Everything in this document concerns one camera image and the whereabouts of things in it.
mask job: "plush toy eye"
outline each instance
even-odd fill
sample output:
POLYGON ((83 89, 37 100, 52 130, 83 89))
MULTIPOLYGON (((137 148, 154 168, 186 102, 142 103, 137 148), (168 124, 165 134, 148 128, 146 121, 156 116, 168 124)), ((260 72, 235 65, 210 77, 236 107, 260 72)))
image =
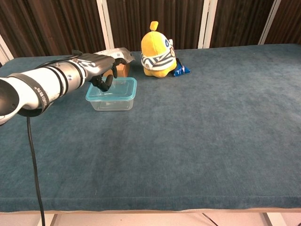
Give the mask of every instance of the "plush toy eye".
POLYGON ((169 41, 167 39, 165 39, 165 45, 166 47, 169 47, 169 41))

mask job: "blue lid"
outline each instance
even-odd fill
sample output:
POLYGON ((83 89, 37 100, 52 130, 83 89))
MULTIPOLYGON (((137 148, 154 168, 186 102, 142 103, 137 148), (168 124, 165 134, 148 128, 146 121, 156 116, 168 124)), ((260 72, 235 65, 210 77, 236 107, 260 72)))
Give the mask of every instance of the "blue lid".
POLYGON ((110 89, 102 92, 99 88, 90 85, 87 94, 87 101, 129 101, 136 95, 137 81, 134 78, 119 77, 113 79, 110 89))

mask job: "cardboard box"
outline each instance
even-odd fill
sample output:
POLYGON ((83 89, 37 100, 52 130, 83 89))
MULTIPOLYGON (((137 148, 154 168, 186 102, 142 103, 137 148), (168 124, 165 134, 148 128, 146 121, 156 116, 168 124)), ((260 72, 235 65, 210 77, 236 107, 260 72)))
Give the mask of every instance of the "cardboard box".
MULTIPOLYGON (((117 75, 118 77, 127 77, 128 76, 128 71, 130 69, 130 64, 119 64, 116 66, 117 68, 117 75)), ((104 77, 107 77, 109 74, 113 74, 112 70, 108 70, 103 74, 104 77)))

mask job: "table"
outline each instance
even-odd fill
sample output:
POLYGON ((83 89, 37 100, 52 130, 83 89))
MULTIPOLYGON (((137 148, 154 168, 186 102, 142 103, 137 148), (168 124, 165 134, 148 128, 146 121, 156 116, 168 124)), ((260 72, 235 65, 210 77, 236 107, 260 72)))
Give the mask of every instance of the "table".
MULTIPOLYGON (((132 110, 96 112, 87 83, 32 118, 45 210, 301 207, 301 45, 178 50, 191 73, 163 79, 133 54, 132 110)), ((0 212, 38 209, 17 115, 0 128, 0 212)))

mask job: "floor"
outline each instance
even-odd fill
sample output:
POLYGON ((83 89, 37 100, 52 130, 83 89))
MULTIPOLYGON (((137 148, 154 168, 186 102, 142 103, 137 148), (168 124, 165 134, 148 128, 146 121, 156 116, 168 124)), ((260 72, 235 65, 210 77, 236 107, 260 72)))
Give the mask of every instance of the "floor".
MULTIPOLYGON (((206 213, 218 226, 270 226, 261 213, 206 213)), ((281 213, 285 224, 298 226, 301 213, 281 213)), ((38 214, 0 214, 1 226, 37 226, 38 214)), ((59 214, 49 226, 214 226, 201 213, 59 214)))

